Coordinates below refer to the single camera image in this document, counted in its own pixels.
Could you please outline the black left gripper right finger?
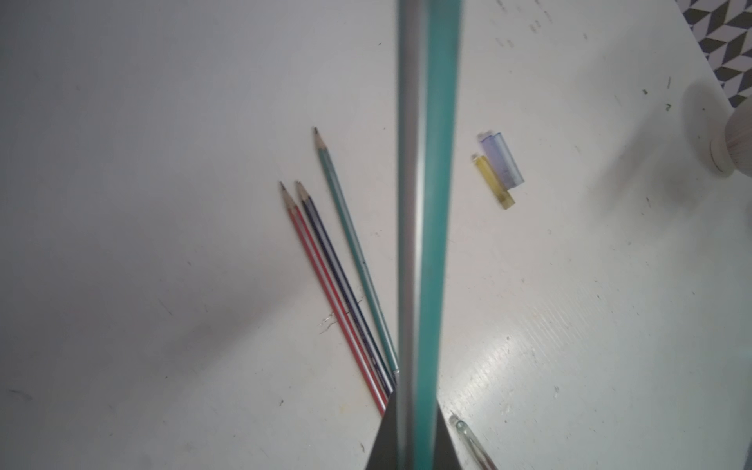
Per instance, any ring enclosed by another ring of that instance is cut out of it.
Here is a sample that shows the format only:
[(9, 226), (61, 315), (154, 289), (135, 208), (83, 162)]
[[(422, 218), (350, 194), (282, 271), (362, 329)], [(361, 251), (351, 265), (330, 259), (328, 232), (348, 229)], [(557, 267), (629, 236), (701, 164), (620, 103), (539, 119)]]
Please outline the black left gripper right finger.
[(452, 443), (452, 436), (443, 415), (441, 406), (436, 406), (436, 436), (434, 446), (434, 470), (461, 470), (461, 465)]

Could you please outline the teal pencil clear cap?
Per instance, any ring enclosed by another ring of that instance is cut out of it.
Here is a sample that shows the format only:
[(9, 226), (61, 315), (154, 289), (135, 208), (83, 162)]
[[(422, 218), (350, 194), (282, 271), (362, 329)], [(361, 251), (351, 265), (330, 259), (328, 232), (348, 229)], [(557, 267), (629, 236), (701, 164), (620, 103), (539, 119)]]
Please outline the teal pencil clear cap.
[(462, 4), (398, 4), (399, 469), (432, 469)]

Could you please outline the yellow pencil cap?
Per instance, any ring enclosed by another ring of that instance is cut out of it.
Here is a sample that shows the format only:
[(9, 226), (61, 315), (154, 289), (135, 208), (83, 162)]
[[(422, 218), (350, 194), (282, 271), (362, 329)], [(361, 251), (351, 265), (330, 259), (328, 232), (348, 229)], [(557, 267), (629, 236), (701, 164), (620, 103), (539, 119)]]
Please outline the yellow pencil cap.
[(472, 162), (477, 170), (479, 170), (480, 174), (482, 174), (487, 186), (489, 186), (493, 195), (495, 195), (497, 201), (501, 204), (501, 207), (503, 207), (504, 210), (510, 209), (515, 204), (515, 201), (507, 188), (497, 177), (488, 158), (485, 155), (476, 154), (472, 157)]

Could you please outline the blue pencil purple cap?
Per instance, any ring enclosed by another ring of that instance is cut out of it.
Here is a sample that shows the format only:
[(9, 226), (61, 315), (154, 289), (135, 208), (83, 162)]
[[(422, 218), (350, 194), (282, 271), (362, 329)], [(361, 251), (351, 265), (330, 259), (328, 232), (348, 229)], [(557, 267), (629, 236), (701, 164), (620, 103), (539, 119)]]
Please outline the blue pencil purple cap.
[(354, 291), (352, 290), (348, 277), (346, 276), (342, 268), (342, 264), (340, 263), (338, 255), (331, 243), (323, 221), (317, 211), (317, 208), (315, 207), (315, 203), (313, 203), (313, 199), (311, 199), (311, 195), (309, 195), (309, 192), (307, 192), (307, 189), (305, 188), (305, 186), (303, 186), (303, 183), (301, 181), (296, 182), (296, 188), (298, 195), (303, 203), (305, 213), (307, 214), (309, 222), (311, 223), (311, 227), (315, 231), (315, 236), (324, 252), (327, 264), (329, 265), (329, 268), (334, 276), (335, 282), (339, 289), (339, 293), (341, 294), (342, 299), (345, 301), (347, 312), (352, 319), (352, 324), (356, 329), (356, 334), (358, 334), (360, 346), (362, 346), (362, 348), (364, 349), (366, 357), (368, 358), (370, 366), (379, 380), (381, 389), (384, 392), (386, 399), (389, 399), (394, 391), (394, 382), (391, 378), (390, 372), (387, 370), (387, 366), (380, 354), (380, 351), (375, 345), (373, 336), (370, 333), (370, 329), (363, 317), (360, 305), (356, 300)]

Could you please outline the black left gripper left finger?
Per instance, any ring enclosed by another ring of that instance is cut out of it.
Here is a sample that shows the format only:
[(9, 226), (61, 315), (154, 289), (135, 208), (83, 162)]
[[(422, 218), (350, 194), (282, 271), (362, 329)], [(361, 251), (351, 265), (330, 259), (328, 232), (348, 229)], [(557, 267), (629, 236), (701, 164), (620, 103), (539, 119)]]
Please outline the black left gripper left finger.
[(389, 399), (365, 470), (398, 469), (397, 396), (393, 393)]

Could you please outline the red pencil blue cap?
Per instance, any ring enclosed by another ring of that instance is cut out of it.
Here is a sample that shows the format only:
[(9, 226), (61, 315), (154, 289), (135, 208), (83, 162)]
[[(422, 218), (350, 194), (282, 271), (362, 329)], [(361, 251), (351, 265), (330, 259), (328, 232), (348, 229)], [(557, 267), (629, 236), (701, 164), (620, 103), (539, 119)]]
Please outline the red pencil blue cap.
[(285, 208), (292, 221), (293, 227), (301, 241), (301, 244), (307, 254), (307, 258), (311, 263), (311, 267), (315, 272), (316, 278), (324, 292), (324, 295), (337, 319), (340, 329), (346, 339), (346, 342), (352, 353), (354, 361), (358, 365), (358, 369), (362, 374), (362, 378), (370, 391), (371, 397), (376, 404), (379, 413), (383, 415), (387, 409), (387, 398), (382, 390), (379, 380), (375, 372), (370, 365), (369, 360), (366, 358), (366, 354), (360, 344), (358, 338), (356, 338), (356, 332), (354, 332), (354, 325), (348, 318), (343, 301), (335, 287), (335, 284), (329, 273), (329, 269), (323, 260), (321, 253), (318, 250), (318, 246), (311, 235), (311, 231), (307, 226), (305, 218), (303, 217), (300, 208), (293, 200), (293, 197), (287, 191), (282, 182), (279, 182), (281, 194)]

